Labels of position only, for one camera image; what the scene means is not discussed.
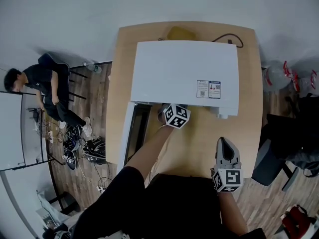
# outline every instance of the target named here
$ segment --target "hand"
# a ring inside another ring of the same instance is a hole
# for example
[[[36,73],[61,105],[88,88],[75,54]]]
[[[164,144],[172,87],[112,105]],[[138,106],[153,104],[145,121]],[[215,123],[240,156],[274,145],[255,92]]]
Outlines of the hand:
[[[44,104],[43,104],[43,102],[42,102],[42,101],[39,101],[39,107],[41,108],[41,110],[43,110],[43,111],[44,111]]]
[[[52,96],[52,102],[54,105],[56,105],[59,101],[60,100],[59,100],[58,96]]]

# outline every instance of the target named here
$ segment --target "black pants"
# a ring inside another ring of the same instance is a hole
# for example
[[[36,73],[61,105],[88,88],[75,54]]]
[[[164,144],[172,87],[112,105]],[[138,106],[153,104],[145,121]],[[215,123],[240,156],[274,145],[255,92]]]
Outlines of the black pants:
[[[54,105],[52,102],[52,95],[47,95],[44,98],[44,108],[47,114],[56,121],[64,121],[72,127],[84,126],[85,121],[77,116],[74,112],[69,110],[69,86],[68,78],[58,75],[58,98],[59,102]]]

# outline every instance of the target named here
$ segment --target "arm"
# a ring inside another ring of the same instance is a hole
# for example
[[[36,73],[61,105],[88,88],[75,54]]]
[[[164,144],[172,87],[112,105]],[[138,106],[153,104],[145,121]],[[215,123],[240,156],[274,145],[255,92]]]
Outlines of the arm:
[[[235,202],[232,193],[219,193],[221,219],[223,224],[238,236],[248,233],[247,224]]]
[[[164,143],[173,130],[174,128],[171,126],[161,127],[155,135],[138,150],[126,166],[131,166],[139,170],[145,180],[155,164]]]
[[[57,98],[58,85],[59,85],[58,74],[56,72],[52,71],[52,77],[51,77],[52,99]]]
[[[36,94],[36,101],[37,101],[38,105],[40,106],[40,108],[42,110],[44,110],[44,104],[43,104],[43,101],[42,101],[41,91],[40,90],[36,90],[35,94]]]

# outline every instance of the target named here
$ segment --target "wooden floor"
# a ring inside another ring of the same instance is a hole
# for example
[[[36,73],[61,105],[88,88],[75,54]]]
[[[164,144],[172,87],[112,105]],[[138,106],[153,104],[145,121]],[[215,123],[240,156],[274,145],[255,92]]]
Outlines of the wooden floor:
[[[86,96],[87,100],[75,98],[75,102],[70,103],[70,108],[82,118],[90,116],[93,134],[105,136],[108,76],[111,72],[111,65],[104,65],[102,68],[101,75],[91,73],[84,68],[77,69],[79,73],[89,78],[83,79],[73,75],[72,79],[77,83],[72,83],[70,87],[74,88],[75,93]],[[276,95],[264,94],[264,117],[267,113],[291,116],[290,108],[284,100],[288,94],[288,89]],[[52,147],[54,156],[59,160],[61,160],[62,150],[61,144],[54,144]],[[94,166],[86,159],[81,159],[80,165],[87,179],[97,185],[99,175]],[[100,176],[113,178],[116,173],[114,164],[110,164],[109,167],[108,165],[97,166],[97,169]],[[99,197],[100,193],[84,178],[79,168],[72,172],[66,166],[52,165],[52,170],[58,192],[67,191],[72,194],[82,210]],[[319,210],[319,178],[306,178],[300,171],[292,187],[284,193],[281,188],[286,180],[284,172],[281,172],[269,187],[262,186],[252,179],[244,180],[244,186],[235,193],[235,198],[250,230],[263,228],[267,238],[272,238],[281,224],[280,215],[288,206],[300,204],[310,215],[314,215]]]

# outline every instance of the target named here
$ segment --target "label sticker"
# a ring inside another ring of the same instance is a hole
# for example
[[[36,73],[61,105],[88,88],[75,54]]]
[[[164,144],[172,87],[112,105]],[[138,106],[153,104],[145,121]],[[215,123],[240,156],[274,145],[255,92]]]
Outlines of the label sticker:
[[[221,84],[216,81],[209,81],[209,98],[220,99]]]
[[[208,94],[209,81],[197,81],[197,97],[198,98],[209,98]]]

